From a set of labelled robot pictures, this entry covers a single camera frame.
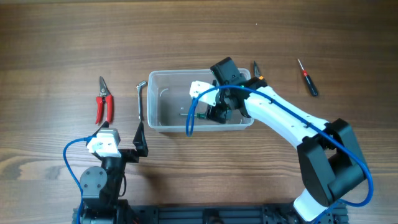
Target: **table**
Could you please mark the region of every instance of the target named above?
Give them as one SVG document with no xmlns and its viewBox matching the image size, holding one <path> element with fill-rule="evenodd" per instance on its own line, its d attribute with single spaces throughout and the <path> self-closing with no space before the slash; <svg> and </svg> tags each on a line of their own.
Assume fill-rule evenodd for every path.
<svg viewBox="0 0 398 224">
<path fill-rule="evenodd" d="M 62 150 L 98 128 L 99 76 L 114 96 L 120 146 L 132 147 L 140 81 L 227 56 L 241 68 L 256 60 L 270 86 L 304 111 L 350 122 L 376 188 L 368 206 L 349 209 L 351 223 L 396 222 L 396 9 L 396 1 L 329 0 L 0 6 L 0 223 L 70 223 L 80 196 Z M 131 205 L 290 202 L 303 190 L 294 148 L 257 121 L 192 138 L 145 129 L 149 157 L 126 168 Z M 78 177 L 99 164 L 82 143 L 68 158 Z M 360 201 L 367 190 L 364 182 L 346 198 Z"/>
</svg>

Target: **wrench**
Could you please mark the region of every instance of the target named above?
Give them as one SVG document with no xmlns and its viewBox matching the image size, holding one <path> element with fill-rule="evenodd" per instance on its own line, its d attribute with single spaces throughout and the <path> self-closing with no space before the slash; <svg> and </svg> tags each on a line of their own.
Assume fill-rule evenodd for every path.
<svg viewBox="0 0 398 224">
<path fill-rule="evenodd" d="M 141 101 L 141 88 L 144 87 L 147 84 L 146 81 L 142 81 L 137 85 L 137 91 L 138 91 L 138 119 L 142 121 L 142 101 Z"/>
</svg>

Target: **needle nose pliers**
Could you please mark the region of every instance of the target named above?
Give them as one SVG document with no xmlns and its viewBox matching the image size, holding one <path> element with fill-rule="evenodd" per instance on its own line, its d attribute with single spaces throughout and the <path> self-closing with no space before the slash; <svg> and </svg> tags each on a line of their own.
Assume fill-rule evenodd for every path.
<svg viewBox="0 0 398 224">
<path fill-rule="evenodd" d="M 99 77 L 99 96 L 95 98 L 97 101 L 98 109 L 97 109 L 97 118 L 95 120 L 95 124 L 98 124 L 102 120 L 102 114 L 104 111 L 104 103 L 107 104 L 106 109 L 106 121 L 112 122 L 113 116 L 113 96 L 109 92 L 108 87 L 106 87 L 105 81 L 103 77 Z"/>
</svg>

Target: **red handle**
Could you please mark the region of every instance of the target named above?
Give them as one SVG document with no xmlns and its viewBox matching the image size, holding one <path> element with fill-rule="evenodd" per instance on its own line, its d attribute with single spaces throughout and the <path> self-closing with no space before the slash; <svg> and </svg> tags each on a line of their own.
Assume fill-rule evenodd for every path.
<svg viewBox="0 0 398 224">
<path fill-rule="evenodd" d="M 104 111 L 104 102 L 102 101 L 102 97 L 97 96 L 95 98 L 95 101 L 97 101 L 97 118 L 95 119 L 95 124 L 98 124 L 101 121 L 102 118 L 102 113 Z"/>
<path fill-rule="evenodd" d="M 106 121 L 111 123 L 113 117 L 113 96 L 109 95 L 105 97 L 106 102 Z"/>
</svg>

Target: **white plastic container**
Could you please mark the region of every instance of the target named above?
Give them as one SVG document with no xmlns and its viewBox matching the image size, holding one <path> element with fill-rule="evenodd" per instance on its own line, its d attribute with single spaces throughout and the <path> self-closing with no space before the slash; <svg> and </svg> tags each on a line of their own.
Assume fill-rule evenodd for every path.
<svg viewBox="0 0 398 224">
<path fill-rule="evenodd" d="M 250 72 L 239 68 L 246 79 Z M 214 76 L 210 69 L 153 71 L 149 75 L 147 95 L 147 119 L 149 127 L 158 132 L 185 132 L 186 116 L 192 103 L 189 95 L 191 82 L 212 83 Z M 207 105 L 199 102 L 195 114 L 204 113 Z M 243 130 L 252 125 L 252 118 L 245 118 L 238 110 L 226 124 L 219 124 L 195 118 L 194 131 L 232 131 Z"/>
</svg>

